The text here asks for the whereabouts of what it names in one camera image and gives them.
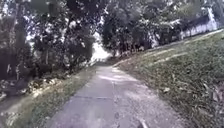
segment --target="grassy slope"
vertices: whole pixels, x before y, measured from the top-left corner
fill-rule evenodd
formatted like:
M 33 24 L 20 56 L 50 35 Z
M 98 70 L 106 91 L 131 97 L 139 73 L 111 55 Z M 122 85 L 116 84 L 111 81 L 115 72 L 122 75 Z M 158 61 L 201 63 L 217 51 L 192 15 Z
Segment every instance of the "grassy slope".
M 221 127 L 223 37 L 224 32 L 220 31 L 194 37 L 136 55 L 119 66 L 158 90 L 164 100 L 189 120 L 189 127 Z
M 93 67 L 83 70 L 28 101 L 20 108 L 18 118 L 10 128 L 43 128 L 46 121 L 68 101 L 69 97 L 85 85 L 94 73 Z

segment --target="paved path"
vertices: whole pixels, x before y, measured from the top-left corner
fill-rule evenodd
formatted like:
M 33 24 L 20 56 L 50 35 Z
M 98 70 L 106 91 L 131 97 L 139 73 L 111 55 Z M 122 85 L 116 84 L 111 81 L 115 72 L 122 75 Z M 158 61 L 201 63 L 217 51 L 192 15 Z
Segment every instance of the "paved path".
M 48 121 L 47 128 L 183 128 L 183 120 L 140 81 L 113 67 L 93 79 Z

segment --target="grass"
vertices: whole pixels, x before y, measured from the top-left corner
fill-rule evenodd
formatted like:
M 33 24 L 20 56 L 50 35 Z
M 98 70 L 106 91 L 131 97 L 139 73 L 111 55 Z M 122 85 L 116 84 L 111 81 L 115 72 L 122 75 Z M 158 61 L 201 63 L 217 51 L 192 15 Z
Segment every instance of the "grass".
M 17 114 L 18 118 L 9 128 L 44 128 L 46 121 L 60 110 L 63 104 L 85 85 L 94 73 L 95 69 L 92 67 L 50 87 L 42 95 L 22 106 Z
M 120 68 L 158 90 L 189 121 L 224 127 L 224 32 L 198 36 L 121 62 Z

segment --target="concrete path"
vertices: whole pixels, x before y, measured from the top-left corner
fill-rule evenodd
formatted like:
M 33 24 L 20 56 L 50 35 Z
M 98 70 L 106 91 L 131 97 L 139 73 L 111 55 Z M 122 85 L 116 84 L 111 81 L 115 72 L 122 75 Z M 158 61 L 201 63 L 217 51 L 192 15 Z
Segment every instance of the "concrete path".
M 46 127 L 183 128 L 183 122 L 140 81 L 116 68 L 100 67 Z

